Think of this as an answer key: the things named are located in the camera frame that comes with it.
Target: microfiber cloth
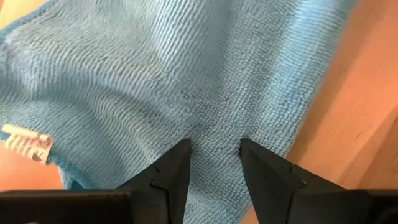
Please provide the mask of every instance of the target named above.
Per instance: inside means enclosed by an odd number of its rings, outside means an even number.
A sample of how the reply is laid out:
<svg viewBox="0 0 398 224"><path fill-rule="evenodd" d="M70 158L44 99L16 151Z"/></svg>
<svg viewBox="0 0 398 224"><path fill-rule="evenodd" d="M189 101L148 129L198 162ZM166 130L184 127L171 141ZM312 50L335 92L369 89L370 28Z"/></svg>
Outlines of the microfiber cloth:
<svg viewBox="0 0 398 224"><path fill-rule="evenodd" d="M49 1L0 33L0 125L51 135L66 189L115 188L191 138L185 223L239 223L240 139L286 155L354 4Z"/></svg>

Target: towel tag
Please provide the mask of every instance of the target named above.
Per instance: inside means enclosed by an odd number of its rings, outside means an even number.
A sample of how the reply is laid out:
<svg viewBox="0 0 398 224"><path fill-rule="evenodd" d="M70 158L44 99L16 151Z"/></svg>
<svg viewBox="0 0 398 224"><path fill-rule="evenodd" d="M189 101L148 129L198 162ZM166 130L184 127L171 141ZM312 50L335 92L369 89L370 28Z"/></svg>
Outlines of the towel tag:
<svg viewBox="0 0 398 224"><path fill-rule="evenodd" d="M5 144L6 149L21 154L46 165L47 157L54 141L49 138L47 141L42 141L39 138L30 138L12 133Z"/></svg>

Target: wooden surface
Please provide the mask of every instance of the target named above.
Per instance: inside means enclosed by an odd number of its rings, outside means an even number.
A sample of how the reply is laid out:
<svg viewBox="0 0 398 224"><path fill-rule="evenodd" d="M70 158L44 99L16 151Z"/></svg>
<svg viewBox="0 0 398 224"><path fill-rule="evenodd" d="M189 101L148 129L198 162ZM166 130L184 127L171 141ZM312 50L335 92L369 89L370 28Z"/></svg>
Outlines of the wooden surface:
<svg viewBox="0 0 398 224"><path fill-rule="evenodd" d="M0 27L43 2L5 0ZM396 24L398 1L359 0L288 159L347 188L398 187ZM0 146L0 190L52 187L61 187L55 166ZM257 223L253 210L243 223Z"/></svg>

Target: black plastic part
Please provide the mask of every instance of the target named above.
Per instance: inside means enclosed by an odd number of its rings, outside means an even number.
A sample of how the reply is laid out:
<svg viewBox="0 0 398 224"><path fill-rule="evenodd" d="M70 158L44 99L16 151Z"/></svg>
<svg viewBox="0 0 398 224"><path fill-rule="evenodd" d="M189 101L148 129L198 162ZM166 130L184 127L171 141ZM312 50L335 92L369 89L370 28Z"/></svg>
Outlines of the black plastic part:
<svg viewBox="0 0 398 224"><path fill-rule="evenodd" d="M260 224L398 223L397 190L346 190L249 139L240 156Z"/></svg>
<svg viewBox="0 0 398 224"><path fill-rule="evenodd" d="M116 190L0 193L0 223L181 224L191 150L189 139L180 141Z"/></svg>

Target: towel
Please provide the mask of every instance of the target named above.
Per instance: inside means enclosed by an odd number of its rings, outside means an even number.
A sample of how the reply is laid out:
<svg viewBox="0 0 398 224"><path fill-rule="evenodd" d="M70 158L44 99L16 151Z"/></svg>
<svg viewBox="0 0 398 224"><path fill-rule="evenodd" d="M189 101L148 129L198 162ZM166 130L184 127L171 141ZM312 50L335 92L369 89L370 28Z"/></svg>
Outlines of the towel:
<svg viewBox="0 0 398 224"><path fill-rule="evenodd" d="M66 189L191 138L185 223L239 223L239 141L286 155L353 0L50 0L0 32L0 125L49 134Z"/></svg>

